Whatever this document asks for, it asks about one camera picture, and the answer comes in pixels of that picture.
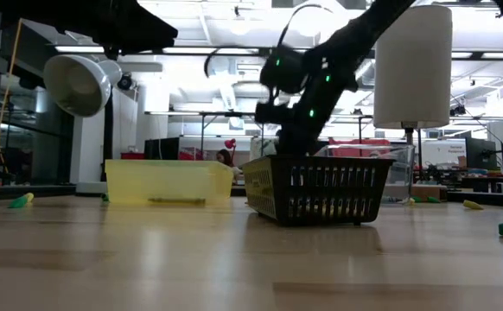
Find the person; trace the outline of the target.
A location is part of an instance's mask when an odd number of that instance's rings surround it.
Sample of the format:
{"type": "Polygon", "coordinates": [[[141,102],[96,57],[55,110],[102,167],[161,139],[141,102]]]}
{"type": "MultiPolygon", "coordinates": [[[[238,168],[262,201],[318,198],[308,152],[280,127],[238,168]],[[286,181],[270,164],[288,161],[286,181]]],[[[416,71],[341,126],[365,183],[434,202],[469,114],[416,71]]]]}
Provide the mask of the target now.
{"type": "Polygon", "coordinates": [[[242,174],[242,170],[235,166],[232,161],[232,156],[227,149],[221,149],[216,153],[217,161],[226,165],[232,170],[233,179],[236,181],[242,174]]]}

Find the clear plastic bin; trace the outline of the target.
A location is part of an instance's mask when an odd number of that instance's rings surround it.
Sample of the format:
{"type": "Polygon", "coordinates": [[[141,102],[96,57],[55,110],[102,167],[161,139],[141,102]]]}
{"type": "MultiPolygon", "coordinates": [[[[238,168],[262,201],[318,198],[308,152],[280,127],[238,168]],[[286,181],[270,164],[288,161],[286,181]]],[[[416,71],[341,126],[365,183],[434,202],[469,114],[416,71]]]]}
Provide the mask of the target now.
{"type": "MultiPolygon", "coordinates": [[[[321,148],[316,156],[335,157],[330,155],[331,146],[321,148]]],[[[412,145],[390,145],[387,153],[372,158],[392,159],[394,163],[388,170],[383,203],[405,203],[411,196],[412,170],[414,164],[415,147],[412,145]]]]}

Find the cardboard box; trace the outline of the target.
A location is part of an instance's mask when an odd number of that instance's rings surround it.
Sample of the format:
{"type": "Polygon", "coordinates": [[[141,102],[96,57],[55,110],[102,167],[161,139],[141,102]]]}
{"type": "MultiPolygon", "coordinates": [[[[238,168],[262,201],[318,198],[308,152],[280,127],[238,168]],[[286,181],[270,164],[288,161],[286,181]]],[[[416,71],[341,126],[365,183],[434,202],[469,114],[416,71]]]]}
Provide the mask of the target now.
{"type": "Polygon", "coordinates": [[[413,185],[411,196],[425,202],[428,201],[428,198],[444,202],[447,200],[447,188],[441,185],[413,185]]]}

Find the black metal frame stand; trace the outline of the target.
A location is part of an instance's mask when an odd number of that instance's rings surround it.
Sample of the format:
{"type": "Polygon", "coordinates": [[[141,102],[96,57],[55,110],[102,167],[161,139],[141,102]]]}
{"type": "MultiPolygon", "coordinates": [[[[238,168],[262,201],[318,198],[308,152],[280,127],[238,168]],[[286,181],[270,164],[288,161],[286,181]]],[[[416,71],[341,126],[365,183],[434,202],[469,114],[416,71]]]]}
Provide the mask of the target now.
{"type": "MultiPolygon", "coordinates": [[[[271,139],[277,138],[275,134],[269,134],[266,129],[267,125],[260,123],[255,120],[254,114],[252,112],[236,112],[236,111],[201,111],[198,113],[201,118],[200,123],[200,133],[197,137],[200,139],[200,149],[202,153],[205,153],[204,142],[206,139],[225,139],[229,140],[235,138],[238,140],[252,140],[254,137],[260,137],[261,139],[271,139]],[[218,118],[237,118],[245,124],[245,121],[253,122],[257,130],[253,130],[251,134],[246,134],[246,128],[242,130],[213,130],[211,133],[206,133],[206,128],[214,123],[218,118]]],[[[333,114],[329,120],[324,125],[324,128],[319,135],[319,139],[328,140],[330,137],[344,137],[344,135],[332,135],[328,134],[328,128],[334,127],[337,124],[355,124],[358,126],[357,138],[363,139],[363,128],[372,122],[372,115],[360,115],[360,114],[333,114]]]]}

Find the yellow plastic bin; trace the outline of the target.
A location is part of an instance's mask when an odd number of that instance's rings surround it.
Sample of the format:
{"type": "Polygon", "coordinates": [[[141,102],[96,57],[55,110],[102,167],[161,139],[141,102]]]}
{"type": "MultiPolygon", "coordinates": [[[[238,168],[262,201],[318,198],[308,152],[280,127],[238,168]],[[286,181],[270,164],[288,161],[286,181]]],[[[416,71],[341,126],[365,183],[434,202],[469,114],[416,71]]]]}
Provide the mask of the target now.
{"type": "Polygon", "coordinates": [[[232,191],[232,170],[215,161],[108,160],[105,172],[113,204],[150,205],[150,198],[165,198],[205,199],[205,205],[214,205],[232,191]]]}

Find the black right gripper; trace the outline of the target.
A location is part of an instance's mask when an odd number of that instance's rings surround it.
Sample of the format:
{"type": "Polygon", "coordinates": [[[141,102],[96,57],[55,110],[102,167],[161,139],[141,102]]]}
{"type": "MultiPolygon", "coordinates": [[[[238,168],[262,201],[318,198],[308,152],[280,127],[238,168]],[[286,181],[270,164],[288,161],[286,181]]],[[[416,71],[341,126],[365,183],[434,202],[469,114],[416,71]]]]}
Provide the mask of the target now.
{"type": "Polygon", "coordinates": [[[276,151],[280,156],[316,154],[318,136],[312,132],[322,130],[344,91],[355,92],[358,89],[355,72],[350,67],[326,62],[306,72],[307,81],[300,91],[302,95],[292,107],[275,105],[274,99],[280,91],[268,87],[269,99],[256,106],[257,121],[283,127],[277,132],[276,151]],[[297,130],[296,143],[293,130],[297,130]]]}

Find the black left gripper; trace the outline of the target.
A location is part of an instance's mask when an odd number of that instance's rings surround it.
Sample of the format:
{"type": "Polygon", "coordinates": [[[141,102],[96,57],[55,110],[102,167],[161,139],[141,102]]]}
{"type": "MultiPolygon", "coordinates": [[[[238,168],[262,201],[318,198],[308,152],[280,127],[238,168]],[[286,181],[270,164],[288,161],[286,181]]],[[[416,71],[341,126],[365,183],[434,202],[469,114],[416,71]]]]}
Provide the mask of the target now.
{"type": "Polygon", "coordinates": [[[46,24],[58,32],[92,37],[108,59],[122,49],[163,49],[175,45],[178,30],[137,0],[39,0],[46,24]]]}

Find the red plastic crate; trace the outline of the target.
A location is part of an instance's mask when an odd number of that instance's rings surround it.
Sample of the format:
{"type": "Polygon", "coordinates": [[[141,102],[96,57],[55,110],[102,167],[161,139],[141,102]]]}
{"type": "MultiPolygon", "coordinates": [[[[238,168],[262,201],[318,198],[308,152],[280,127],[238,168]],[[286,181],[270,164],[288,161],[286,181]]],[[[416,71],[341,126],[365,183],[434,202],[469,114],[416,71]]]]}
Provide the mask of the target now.
{"type": "Polygon", "coordinates": [[[338,141],[328,139],[331,146],[330,155],[335,157],[370,157],[378,156],[389,151],[391,142],[385,139],[353,139],[338,141]]]}

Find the white gooseneck desk lamp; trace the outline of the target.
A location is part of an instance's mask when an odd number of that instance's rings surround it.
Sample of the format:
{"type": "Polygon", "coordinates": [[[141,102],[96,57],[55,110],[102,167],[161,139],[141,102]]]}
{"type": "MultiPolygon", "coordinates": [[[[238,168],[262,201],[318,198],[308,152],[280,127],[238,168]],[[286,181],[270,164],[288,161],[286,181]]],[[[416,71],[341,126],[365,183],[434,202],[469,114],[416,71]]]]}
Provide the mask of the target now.
{"type": "Polygon", "coordinates": [[[74,116],[69,182],[78,196],[107,191],[105,162],[113,156],[113,87],[122,70],[114,60],[79,55],[47,61],[44,84],[51,99],[74,116]]]}

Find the white patterned bag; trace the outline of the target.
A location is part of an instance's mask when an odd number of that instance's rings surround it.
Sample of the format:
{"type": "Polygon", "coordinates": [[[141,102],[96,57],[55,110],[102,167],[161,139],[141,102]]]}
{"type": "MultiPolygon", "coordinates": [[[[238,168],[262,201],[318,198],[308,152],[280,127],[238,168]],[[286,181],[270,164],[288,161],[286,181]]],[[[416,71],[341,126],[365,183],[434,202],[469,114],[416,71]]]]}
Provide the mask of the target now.
{"type": "Polygon", "coordinates": [[[254,137],[250,142],[250,160],[256,160],[262,156],[271,156],[277,153],[278,139],[261,139],[254,137]]]}

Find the black plastic basket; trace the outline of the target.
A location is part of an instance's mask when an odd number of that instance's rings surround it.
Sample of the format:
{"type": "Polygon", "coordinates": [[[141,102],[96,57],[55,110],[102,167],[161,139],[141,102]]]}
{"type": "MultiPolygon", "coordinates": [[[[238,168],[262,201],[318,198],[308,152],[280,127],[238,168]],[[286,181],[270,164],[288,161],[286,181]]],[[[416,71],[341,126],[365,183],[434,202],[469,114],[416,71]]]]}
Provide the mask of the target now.
{"type": "Polygon", "coordinates": [[[279,225],[373,222],[392,159],[268,155],[243,165],[247,203],[279,225]]]}

